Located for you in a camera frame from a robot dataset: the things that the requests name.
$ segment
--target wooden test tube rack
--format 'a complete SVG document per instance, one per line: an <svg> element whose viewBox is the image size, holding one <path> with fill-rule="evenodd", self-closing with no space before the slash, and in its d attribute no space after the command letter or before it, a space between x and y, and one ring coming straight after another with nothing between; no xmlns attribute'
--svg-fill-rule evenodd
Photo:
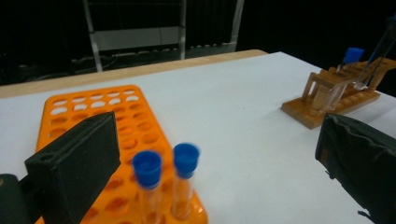
<svg viewBox="0 0 396 224"><path fill-rule="evenodd" d="M376 68L373 64L364 74L375 74L368 87L362 91L354 89L367 62L355 63L337 72L331 67L329 71L321 70L318 74L311 73L303 92L303 96L282 104L281 110L300 121L309 129L321 125L326 113L344 115L378 99L380 93L375 91L388 70L396 68L396 61L384 58Z"/></svg>

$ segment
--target orange test tube rack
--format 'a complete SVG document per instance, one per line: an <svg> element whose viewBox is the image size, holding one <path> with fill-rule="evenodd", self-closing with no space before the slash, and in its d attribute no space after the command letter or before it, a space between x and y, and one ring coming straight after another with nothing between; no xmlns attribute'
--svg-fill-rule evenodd
<svg viewBox="0 0 396 224"><path fill-rule="evenodd" d="M142 91L136 85L72 92L50 97L44 106L36 151L83 119L108 111L114 111L116 115L121 165L110 177L106 187L81 223L141 223L140 191L131 160L137 152L147 149L157 151L163 160L160 183L162 224L207 223L206 210L196 192L192 195L189 219L178 221L172 217L172 187L175 177L172 148ZM41 223L44 223L42 218L36 224Z"/></svg>

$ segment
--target blue cap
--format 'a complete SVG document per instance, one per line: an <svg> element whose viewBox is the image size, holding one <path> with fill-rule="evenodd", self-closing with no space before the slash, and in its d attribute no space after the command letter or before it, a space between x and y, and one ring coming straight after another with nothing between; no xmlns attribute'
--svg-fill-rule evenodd
<svg viewBox="0 0 396 224"><path fill-rule="evenodd" d="M356 63L361 58L364 49L358 48L348 48L346 51L346 56L344 57L344 63Z"/></svg>
<svg viewBox="0 0 396 224"><path fill-rule="evenodd" d="M174 164L177 175L183 179L193 176L198 164L199 150L192 144L181 143L174 147Z"/></svg>
<svg viewBox="0 0 396 224"><path fill-rule="evenodd" d="M132 159L137 182L144 189L154 189L160 183L161 157L155 151L138 152Z"/></svg>

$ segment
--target wooden table edge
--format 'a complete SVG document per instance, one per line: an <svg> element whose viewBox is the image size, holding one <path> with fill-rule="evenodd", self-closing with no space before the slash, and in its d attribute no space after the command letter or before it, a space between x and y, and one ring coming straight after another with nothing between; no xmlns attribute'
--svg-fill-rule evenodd
<svg viewBox="0 0 396 224"><path fill-rule="evenodd" d="M194 67L199 65L222 63L232 60L244 59L265 55L259 49L250 49L231 53L217 54L199 58L192 58L167 63L154 63L136 67L121 68L105 71L102 73L89 73L71 77L58 77L40 81L24 82L6 86L0 86L0 99L21 96L25 94L38 93L43 91L55 91L76 86L83 86L93 83L106 82L127 77L139 77L143 75L176 70L180 68Z"/></svg>

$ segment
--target white tabletop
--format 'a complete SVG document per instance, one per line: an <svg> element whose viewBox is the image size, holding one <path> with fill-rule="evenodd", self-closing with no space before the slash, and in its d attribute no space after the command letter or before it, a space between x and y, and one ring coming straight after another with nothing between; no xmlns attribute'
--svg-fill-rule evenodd
<svg viewBox="0 0 396 224"><path fill-rule="evenodd" d="M201 149L195 189L209 223L372 223L315 160L320 128L280 110L319 68L282 52L0 100L0 174L27 173L43 105L56 94L135 84L169 143ZM386 94L347 114L396 137Z"/></svg>

